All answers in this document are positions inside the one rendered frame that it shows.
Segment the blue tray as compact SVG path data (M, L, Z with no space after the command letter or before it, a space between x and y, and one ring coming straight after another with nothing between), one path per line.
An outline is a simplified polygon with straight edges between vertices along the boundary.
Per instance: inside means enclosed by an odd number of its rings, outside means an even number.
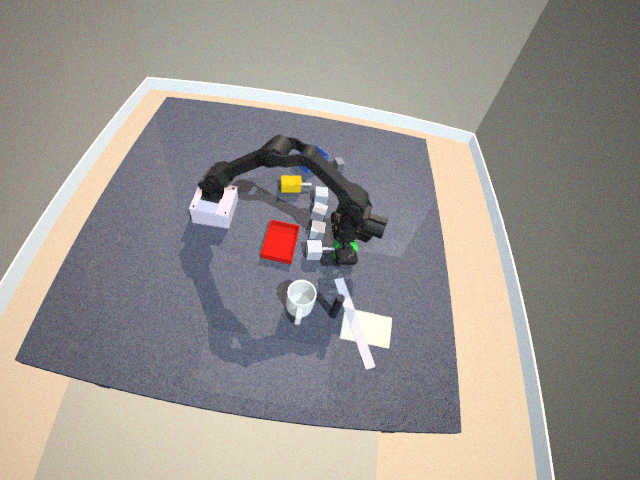
M318 149L318 152L319 152L319 153L320 153L324 158L326 158L326 159L328 160L328 156L329 156L329 155L328 155L327 153L325 153L322 149L320 149L317 145L315 145L315 144L314 144L314 146L316 146L316 148ZM311 172L311 171L310 171L307 167L305 167L305 166L299 166L299 165L298 165L298 167L299 167L299 168L301 168L301 169L302 169L306 174L308 174L308 173L310 173L310 172Z

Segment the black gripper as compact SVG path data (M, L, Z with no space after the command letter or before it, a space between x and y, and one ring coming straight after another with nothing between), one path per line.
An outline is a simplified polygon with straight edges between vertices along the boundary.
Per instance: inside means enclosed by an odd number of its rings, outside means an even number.
M359 231L357 229L354 231L347 231L343 229L339 223L341 215L342 214L339 214L336 211L331 214L331 223L334 224L332 225L334 240L339 242L339 245L342 246L341 248L334 248L336 263L338 265L356 265L358 262L357 251L354 250L350 242L355 242L352 238L354 234L358 234Z

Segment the yellow block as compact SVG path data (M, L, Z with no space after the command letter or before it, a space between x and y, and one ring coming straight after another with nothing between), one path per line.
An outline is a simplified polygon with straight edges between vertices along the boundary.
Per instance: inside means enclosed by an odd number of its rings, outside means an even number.
M311 183L301 184L301 176L282 176L280 188L281 192L300 192L301 185L311 185Z

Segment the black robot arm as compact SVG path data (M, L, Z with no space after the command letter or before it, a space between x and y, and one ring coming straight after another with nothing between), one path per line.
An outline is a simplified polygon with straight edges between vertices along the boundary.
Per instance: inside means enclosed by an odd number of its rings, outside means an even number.
M292 149L300 154L289 155ZM236 176L264 166L307 167L322 183L337 196L339 204L336 212L341 215L340 226L347 231L358 230L352 240L367 243L373 236L381 239L388 218L371 213L368 193L361 186L349 182L316 146L302 143L299 139L277 135L262 148L231 162L219 161L211 166L197 184L202 190L200 200L219 203L224 188L230 186Z

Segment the white flat bar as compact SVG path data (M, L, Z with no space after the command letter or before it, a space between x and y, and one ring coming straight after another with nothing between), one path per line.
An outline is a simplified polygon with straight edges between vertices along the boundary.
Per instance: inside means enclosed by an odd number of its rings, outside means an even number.
M347 314L347 319L349 321L352 333L355 337L356 343L358 345L359 351L360 351L360 355L362 358L362 361L364 363L364 366L366 369L369 368L373 368L375 367L374 365L374 360L372 358L371 352L369 351L368 345L366 343L366 338L365 335L362 331L362 328L360 326L359 320L356 316L355 310L354 310L354 305L353 302L351 300L350 294L347 290L346 284L344 282L343 278L340 279L335 279L335 284L337 287L337 290L339 292L339 295L344 294L345 295L345 301L343 303L343 306L345 308L346 314Z

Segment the red tray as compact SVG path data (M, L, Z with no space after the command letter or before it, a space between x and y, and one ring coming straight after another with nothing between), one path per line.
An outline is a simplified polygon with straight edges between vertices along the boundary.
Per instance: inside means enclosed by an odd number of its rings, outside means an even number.
M299 225L270 220L261 258L291 264Z

